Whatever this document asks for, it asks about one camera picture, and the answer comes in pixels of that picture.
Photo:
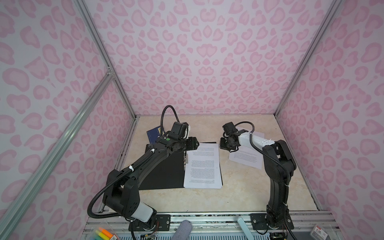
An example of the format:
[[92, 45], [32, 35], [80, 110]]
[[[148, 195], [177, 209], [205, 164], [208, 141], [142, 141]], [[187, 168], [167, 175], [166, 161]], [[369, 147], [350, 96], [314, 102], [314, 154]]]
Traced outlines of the red folder black inside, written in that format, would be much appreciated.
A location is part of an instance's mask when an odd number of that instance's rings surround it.
[[174, 153], [158, 164], [141, 183], [140, 190], [184, 188], [187, 152]]

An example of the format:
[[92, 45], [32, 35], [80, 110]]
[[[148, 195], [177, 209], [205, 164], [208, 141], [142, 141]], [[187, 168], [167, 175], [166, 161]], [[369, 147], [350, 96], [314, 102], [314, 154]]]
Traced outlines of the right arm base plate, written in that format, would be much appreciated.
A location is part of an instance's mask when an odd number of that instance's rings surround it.
[[267, 214], [261, 213], [261, 214], [250, 214], [251, 218], [251, 224], [253, 230], [257, 231], [266, 231], [266, 230], [282, 230], [285, 227], [285, 223], [288, 224], [288, 227], [290, 230], [294, 230], [294, 223], [290, 216], [290, 214], [287, 214], [286, 217], [281, 217], [278, 219], [277, 223], [268, 222]]

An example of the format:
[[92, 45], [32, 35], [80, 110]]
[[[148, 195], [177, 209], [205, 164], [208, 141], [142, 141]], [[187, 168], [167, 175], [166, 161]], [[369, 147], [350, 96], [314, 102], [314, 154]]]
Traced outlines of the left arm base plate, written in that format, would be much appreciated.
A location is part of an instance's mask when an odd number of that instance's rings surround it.
[[129, 231], [133, 232], [153, 232], [168, 231], [170, 229], [171, 215], [156, 214], [147, 222], [134, 220], [130, 222]]

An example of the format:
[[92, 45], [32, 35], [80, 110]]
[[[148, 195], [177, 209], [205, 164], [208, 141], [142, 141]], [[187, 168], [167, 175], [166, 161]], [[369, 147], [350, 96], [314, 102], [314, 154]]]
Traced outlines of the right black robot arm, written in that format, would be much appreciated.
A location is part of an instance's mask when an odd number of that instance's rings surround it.
[[223, 125], [223, 136], [220, 148], [230, 153], [237, 152], [240, 147], [248, 147], [262, 154], [264, 168], [270, 178], [270, 199], [267, 204], [265, 220], [260, 227], [276, 230], [293, 229], [289, 214], [288, 197], [291, 178], [297, 169], [287, 143], [283, 140], [272, 141], [254, 135], [255, 126], [248, 121], [237, 124], [233, 122]]

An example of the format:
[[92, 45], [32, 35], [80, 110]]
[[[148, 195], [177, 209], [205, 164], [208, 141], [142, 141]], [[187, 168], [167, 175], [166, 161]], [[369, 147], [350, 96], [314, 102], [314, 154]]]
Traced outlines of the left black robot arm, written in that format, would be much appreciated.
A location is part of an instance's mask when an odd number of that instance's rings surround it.
[[[139, 187], [149, 173], [171, 154], [198, 149], [200, 143], [196, 137], [189, 136], [189, 130], [188, 123], [174, 122], [172, 129], [149, 145], [149, 150], [137, 161], [120, 171], [111, 171], [106, 186], [90, 201], [88, 216], [93, 219], [123, 217], [141, 223], [145, 230], [152, 230], [156, 225], [157, 211], [141, 201]], [[94, 204], [100, 197], [114, 213], [93, 212]]]

